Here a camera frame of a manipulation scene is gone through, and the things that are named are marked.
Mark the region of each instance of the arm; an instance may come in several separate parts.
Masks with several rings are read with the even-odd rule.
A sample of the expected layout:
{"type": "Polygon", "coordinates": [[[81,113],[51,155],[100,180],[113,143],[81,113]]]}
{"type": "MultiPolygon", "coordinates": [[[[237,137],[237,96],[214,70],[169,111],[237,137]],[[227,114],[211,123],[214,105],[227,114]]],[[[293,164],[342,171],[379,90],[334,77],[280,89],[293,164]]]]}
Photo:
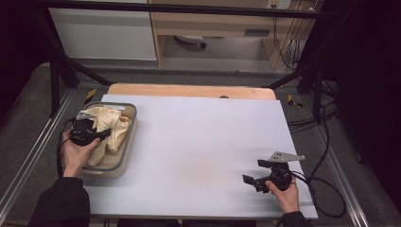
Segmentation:
{"type": "Polygon", "coordinates": [[[298,187],[295,177],[292,177],[292,181],[286,191],[281,191],[274,183],[270,181],[266,182],[266,186],[271,191],[271,194],[276,197],[284,213],[282,216],[282,221],[285,227],[311,226],[311,224],[305,219],[304,215],[300,211],[298,187]]]}
{"type": "Polygon", "coordinates": [[[39,197],[29,227],[89,226],[89,196],[83,188],[82,179],[77,176],[99,139],[88,146],[80,147],[68,139],[69,132],[66,131],[62,135],[65,162],[63,177],[57,179],[54,185],[39,197]]]}

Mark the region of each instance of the wooden board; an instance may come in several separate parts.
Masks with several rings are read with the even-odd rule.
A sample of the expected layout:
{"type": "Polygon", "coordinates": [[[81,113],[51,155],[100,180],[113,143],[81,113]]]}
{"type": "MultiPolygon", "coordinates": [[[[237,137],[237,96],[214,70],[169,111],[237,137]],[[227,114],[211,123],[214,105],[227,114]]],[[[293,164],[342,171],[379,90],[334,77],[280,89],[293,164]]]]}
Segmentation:
{"type": "Polygon", "coordinates": [[[229,98],[276,99],[273,90],[267,88],[132,83],[113,84],[110,86],[108,95],[197,97],[227,96],[229,98]]]}

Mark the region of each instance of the aluminum rail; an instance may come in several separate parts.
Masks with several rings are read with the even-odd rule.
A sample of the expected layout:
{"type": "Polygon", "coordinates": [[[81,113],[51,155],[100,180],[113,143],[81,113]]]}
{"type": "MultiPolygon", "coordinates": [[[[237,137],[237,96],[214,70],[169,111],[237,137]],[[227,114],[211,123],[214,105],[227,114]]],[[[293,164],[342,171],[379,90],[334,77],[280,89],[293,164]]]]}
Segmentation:
{"type": "Polygon", "coordinates": [[[340,16],[338,13],[321,12],[321,11],[300,11],[300,10],[286,10],[286,9],[252,9],[252,8],[231,8],[231,7],[190,6],[190,5],[170,5],[170,4],[143,4],[143,3],[65,1],[65,0],[36,0],[34,3],[40,7],[56,8],[56,9],[175,12],[175,13],[197,13],[197,14],[218,14],[218,15],[238,15],[238,16],[306,18],[306,19],[330,19],[333,17],[340,16]]]}
{"type": "Polygon", "coordinates": [[[14,179],[9,185],[9,188],[7,189],[6,193],[0,200],[0,226],[2,226],[3,222],[6,220],[6,217],[9,214],[9,210],[15,203],[16,199],[18,198],[21,190],[23,189],[26,183],[26,180],[28,179],[34,166],[41,157],[44,147],[46,146],[48,140],[50,139],[50,136],[53,134],[54,129],[56,129],[57,125],[59,124],[62,114],[66,110],[66,106],[69,103],[73,93],[74,89],[68,89],[67,92],[64,93],[64,96],[61,99],[61,108],[54,117],[50,118],[47,121],[42,133],[36,140],[35,145],[32,147],[24,163],[20,167],[18,173],[15,175],[14,179]]]}
{"type": "MultiPolygon", "coordinates": [[[[313,117],[312,105],[310,103],[310,100],[305,98],[304,96],[301,96],[301,100],[305,104],[305,108],[309,113],[309,115],[313,117]]],[[[323,126],[318,125],[314,128],[319,136],[319,139],[321,140],[322,150],[324,150],[327,136],[324,132],[323,126]]],[[[346,174],[342,170],[342,167],[336,157],[334,150],[330,146],[328,148],[326,159],[333,173],[337,187],[339,188],[339,191],[345,198],[345,201],[347,203],[348,213],[351,217],[351,220],[354,222],[354,225],[357,227],[368,227],[369,222],[366,219],[362,208],[360,207],[360,204],[357,200],[357,196],[355,195],[354,190],[346,177],[346,174]]]]}

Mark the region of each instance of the black stand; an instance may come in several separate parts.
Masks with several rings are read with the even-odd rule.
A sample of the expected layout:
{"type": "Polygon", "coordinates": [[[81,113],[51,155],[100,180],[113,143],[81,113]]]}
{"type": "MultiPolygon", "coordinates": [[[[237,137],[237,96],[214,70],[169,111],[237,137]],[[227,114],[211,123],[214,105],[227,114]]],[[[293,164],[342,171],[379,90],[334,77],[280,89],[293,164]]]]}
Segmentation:
{"type": "Polygon", "coordinates": [[[323,70],[324,67],[329,63],[331,53],[335,51],[335,47],[339,42],[337,38],[338,33],[331,34],[322,46],[320,46],[313,56],[300,68],[297,68],[292,74],[279,79],[271,85],[264,86],[263,88],[270,88],[272,90],[283,86],[284,84],[302,77],[301,82],[298,85],[298,92],[300,94],[306,94],[310,89],[314,88],[314,100],[313,100],[313,116],[317,123],[321,123],[321,101],[322,101],[322,87],[323,87],[323,70]]]}
{"type": "Polygon", "coordinates": [[[147,12],[173,12],[173,13],[198,13],[198,14],[218,14],[218,15],[239,15],[239,16],[261,16],[261,17],[287,17],[287,18],[308,18],[308,19],[328,19],[338,17],[337,13],[319,12],[319,11],[299,11],[299,10],[280,10],[280,9],[243,9],[227,7],[209,7],[209,6],[187,6],[187,5],[163,5],[163,4],[138,4],[138,3],[115,3],[115,2],[94,2],[94,1],[65,1],[65,0],[36,0],[32,3],[30,12],[39,30],[45,36],[46,47],[51,58],[51,77],[52,77],[52,113],[51,116],[60,107],[60,94],[58,75],[64,80],[67,87],[77,87],[79,80],[75,75],[73,68],[79,70],[88,77],[100,82],[103,85],[113,84],[99,75],[91,72],[79,63],[65,55],[58,39],[57,31],[54,27],[49,27],[45,20],[44,12],[48,13],[48,8],[58,9],[94,9],[94,10],[117,10],[117,11],[147,11],[147,12]]]}
{"type": "Polygon", "coordinates": [[[41,7],[33,7],[30,9],[30,13],[36,22],[36,25],[42,32],[42,35],[45,37],[44,47],[47,49],[49,55],[52,91],[52,110],[50,117],[53,117],[60,107],[59,76],[61,76],[61,78],[64,80],[67,87],[77,87],[79,85],[79,80],[74,72],[74,69],[80,71],[102,85],[112,85],[113,82],[102,78],[76,61],[70,59],[65,54],[60,39],[55,36],[55,33],[52,32],[53,29],[49,26],[49,23],[45,19],[45,10],[47,11],[47,9],[41,7]]]}

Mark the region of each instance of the white cabinet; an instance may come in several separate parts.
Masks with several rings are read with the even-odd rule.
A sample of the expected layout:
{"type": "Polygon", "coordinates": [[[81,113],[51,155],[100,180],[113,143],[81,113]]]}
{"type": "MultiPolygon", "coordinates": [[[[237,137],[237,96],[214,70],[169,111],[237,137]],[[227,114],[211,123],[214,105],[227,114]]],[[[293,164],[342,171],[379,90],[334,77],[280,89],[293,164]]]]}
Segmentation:
{"type": "Polygon", "coordinates": [[[71,58],[156,61],[148,12],[50,9],[50,13],[71,58]]]}

